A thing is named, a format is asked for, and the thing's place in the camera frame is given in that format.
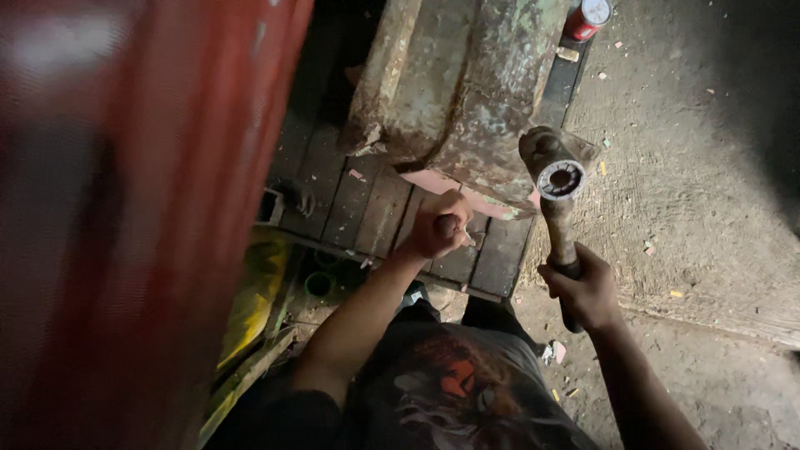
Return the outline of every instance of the spray can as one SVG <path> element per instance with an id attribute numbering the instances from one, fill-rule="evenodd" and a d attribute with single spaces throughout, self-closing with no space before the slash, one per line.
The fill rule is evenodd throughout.
<path id="1" fill-rule="evenodd" d="M 564 25 L 564 35 L 576 42 L 586 42 L 611 20 L 609 0 L 583 0 Z"/>

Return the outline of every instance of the hammer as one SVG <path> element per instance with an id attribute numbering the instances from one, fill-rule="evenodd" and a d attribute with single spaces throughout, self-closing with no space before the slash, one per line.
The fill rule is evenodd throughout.
<path id="1" fill-rule="evenodd" d="M 519 155 L 542 196 L 542 215 L 550 234 L 550 255 L 547 262 L 571 279 L 581 276 L 581 264 L 575 253 L 572 228 L 573 197 L 586 180 L 581 163 L 564 147 L 558 132 L 550 127 L 535 127 L 519 139 Z M 566 329 L 583 331 L 561 302 Z"/>

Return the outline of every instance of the forearm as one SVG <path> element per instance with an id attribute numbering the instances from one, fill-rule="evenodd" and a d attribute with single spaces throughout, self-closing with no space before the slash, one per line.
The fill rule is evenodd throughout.
<path id="1" fill-rule="evenodd" d="M 311 337 L 298 360 L 295 389 L 328 392 L 344 402 L 346 385 L 370 357 L 403 293 L 427 260 L 400 247 Z"/>
<path id="2" fill-rule="evenodd" d="M 622 319 L 590 337 L 626 448 L 706 448 Z"/>

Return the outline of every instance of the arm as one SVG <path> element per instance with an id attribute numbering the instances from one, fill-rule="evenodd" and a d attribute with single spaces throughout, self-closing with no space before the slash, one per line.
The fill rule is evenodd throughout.
<path id="1" fill-rule="evenodd" d="M 575 249 L 580 279 L 566 278 L 549 265 L 538 271 L 550 297 L 564 300 L 592 339 L 625 447 L 705 449 L 622 320 L 611 267 L 580 243 Z"/>
<path id="2" fill-rule="evenodd" d="M 444 236 L 434 221 L 448 214 L 458 220 Z M 342 408 L 347 385 L 383 337 L 411 281 L 428 259 L 441 258 L 464 242 L 463 228 L 470 220 L 472 209 L 455 190 L 421 204 L 408 239 L 311 336 L 298 359 L 292 387 L 326 392 Z"/>

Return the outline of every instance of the person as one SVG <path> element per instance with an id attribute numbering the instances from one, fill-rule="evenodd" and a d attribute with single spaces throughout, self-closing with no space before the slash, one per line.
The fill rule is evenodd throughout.
<path id="1" fill-rule="evenodd" d="M 452 233 L 436 219 L 454 215 Z M 319 327 L 298 357 L 291 392 L 242 437 L 261 448 L 596 448 L 550 396 L 535 343 L 510 303 L 470 297 L 461 324 L 424 300 L 394 316 L 430 259 L 462 245 L 469 203 L 448 191 L 420 205 L 406 241 Z M 572 280 L 538 267 L 589 334 L 620 436 L 630 448 L 706 448 L 635 343 L 609 264 L 576 243 Z"/>

